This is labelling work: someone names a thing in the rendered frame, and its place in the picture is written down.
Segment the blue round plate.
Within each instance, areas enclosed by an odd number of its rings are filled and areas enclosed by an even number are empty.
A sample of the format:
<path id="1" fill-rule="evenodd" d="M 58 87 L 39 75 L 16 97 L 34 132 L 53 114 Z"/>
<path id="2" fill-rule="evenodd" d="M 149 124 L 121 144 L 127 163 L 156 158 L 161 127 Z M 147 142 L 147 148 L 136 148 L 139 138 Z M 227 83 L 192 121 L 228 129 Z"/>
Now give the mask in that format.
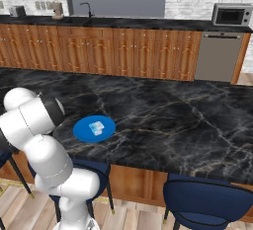
<path id="1" fill-rule="evenodd" d="M 90 123 L 100 121 L 104 125 L 103 133 L 95 136 L 89 127 Z M 84 142 L 95 143 L 111 137 L 116 130 L 114 121 L 104 115 L 89 115 L 78 120 L 73 127 L 74 136 Z"/>

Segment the blue padded stool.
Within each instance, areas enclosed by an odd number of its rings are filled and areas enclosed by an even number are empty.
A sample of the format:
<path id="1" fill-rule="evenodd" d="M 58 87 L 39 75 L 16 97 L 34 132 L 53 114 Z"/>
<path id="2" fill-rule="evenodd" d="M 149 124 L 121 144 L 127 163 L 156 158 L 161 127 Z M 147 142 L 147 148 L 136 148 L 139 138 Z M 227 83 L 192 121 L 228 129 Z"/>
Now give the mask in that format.
<path id="1" fill-rule="evenodd" d="M 100 178 L 100 187 L 99 187 L 99 190 L 98 190 L 97 194 L 94 197 L 88 199 L 87 202 L 86 202 L 88 212 L 90 213 L 90 215 L 93 218 L 95 218 L 92 202 L 95 198 L 100 196 L 105 189 L 107 189 L 111 210 L 114 214 L 115 213 L 114 203 L 113 203 L 111 185 L 110 185 L 110 180 L 109 180 L 109 175 L 110 175 L 110 172 L 111 172 L 111 165 L 106 164 L 106 163 L 86 161 L 86 160 L 83 160 L 83 159 L 73 159 L 73 158 L 71 158 L 71 160 L 73 162 L 73 167 L 74 168 L 87 169 L 89 171 L 95 172 Z M 30 165 L 29 162 L 28 162 L 28 167 L 29 167 L 29 170 L 30 170 L 32 176 L 35 177 L 37 173 L 34 171 L 34 169 L 32 168 L 32 166 Z M 50 195 L 49 197 L 54 201 L 56 219 L 57 219 L 57 223 L 58 223 L 61 219 L 61 213 L 60 213 L 60 209 L 59 209 L 59 196 Z"/>
<path id="2" fill-rule="evenodd" d="M 230 222 L 242 218 L 253 205 L 253 191 L 215 181 L 169 174 L 163 186 L 166 204 L 163 222 L 172 212 L 173 230 L 185 226 L 191 230 L 224 230 Z"/>

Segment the silver microwave oven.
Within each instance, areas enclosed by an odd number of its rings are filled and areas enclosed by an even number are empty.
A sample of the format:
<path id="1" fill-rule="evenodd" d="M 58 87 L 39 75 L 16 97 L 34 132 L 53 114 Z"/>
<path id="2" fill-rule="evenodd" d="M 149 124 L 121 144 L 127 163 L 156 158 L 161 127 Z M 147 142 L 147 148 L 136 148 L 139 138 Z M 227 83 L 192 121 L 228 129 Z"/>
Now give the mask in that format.
<path id="1" fill-rule="evenodd" d="M 211 22 L 214 26 L 247 27 L 252 13 L 252 4 L 215 3 Z"/>

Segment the beige coffee machine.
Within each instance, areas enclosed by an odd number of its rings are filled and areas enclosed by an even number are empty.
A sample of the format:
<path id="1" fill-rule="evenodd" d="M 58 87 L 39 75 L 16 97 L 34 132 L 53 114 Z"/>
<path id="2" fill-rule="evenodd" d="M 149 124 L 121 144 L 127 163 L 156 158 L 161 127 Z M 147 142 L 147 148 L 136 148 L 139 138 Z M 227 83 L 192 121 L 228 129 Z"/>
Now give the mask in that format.
<path id="1" fill-rule="evenodd" d="M 63 18 L 63 9 L 60 2 L 52 2 L 51 7 L 53 10 L 52 18 L 54 20 L 61 20 Z"/>

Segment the grey dishwasher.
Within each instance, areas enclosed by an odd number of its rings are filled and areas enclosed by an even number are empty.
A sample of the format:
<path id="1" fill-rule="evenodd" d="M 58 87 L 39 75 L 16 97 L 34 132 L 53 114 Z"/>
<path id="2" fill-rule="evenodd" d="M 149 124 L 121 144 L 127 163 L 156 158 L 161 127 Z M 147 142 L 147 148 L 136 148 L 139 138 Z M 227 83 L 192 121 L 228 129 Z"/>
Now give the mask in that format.
<path id="1" fill-rule="evenodd" d="M 202 33 L 196 80 L 230 82 L 243 33 Z"/>

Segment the wooden base cupboard run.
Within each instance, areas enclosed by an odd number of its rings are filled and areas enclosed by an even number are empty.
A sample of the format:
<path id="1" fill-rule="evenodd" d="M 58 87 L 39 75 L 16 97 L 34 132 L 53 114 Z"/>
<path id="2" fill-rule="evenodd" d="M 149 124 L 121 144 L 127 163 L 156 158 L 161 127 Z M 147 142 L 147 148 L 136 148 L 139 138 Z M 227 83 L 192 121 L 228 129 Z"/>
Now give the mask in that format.
<path id="1" fill-rule="evenodd" d="M 192 81 L 201 35 L 0 24 L 0 67 Z"/>

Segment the silver toaster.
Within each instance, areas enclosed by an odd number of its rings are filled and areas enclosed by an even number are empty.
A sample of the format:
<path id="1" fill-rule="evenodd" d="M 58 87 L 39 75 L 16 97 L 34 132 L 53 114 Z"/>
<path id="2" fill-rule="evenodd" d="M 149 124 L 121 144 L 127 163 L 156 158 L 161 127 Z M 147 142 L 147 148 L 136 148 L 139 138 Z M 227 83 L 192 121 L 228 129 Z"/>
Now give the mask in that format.
<path id="1" fill-rule="evenodd" d="M 9 13 L 11 17 L 20 18 L 26 16 L 26 11 L 24 6 L 12 6 L 9 8 Z"/>

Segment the black sink tap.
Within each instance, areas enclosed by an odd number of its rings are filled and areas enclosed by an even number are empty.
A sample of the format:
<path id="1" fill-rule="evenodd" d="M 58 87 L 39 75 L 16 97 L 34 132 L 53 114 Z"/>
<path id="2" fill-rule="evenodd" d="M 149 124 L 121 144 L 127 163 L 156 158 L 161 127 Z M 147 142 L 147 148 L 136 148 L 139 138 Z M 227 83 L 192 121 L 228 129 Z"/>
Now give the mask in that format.
<path id="1" fill-rule="evenodd" d="M 83 6 L 83 5 L 87 5 L 88 6 L 88 18 L 91 19 L 94 15 L 91 12 L 90 3 L 88 3 L 88 2 L 81 2 L 79 4 L 80 4 L 80 6 Z"/>

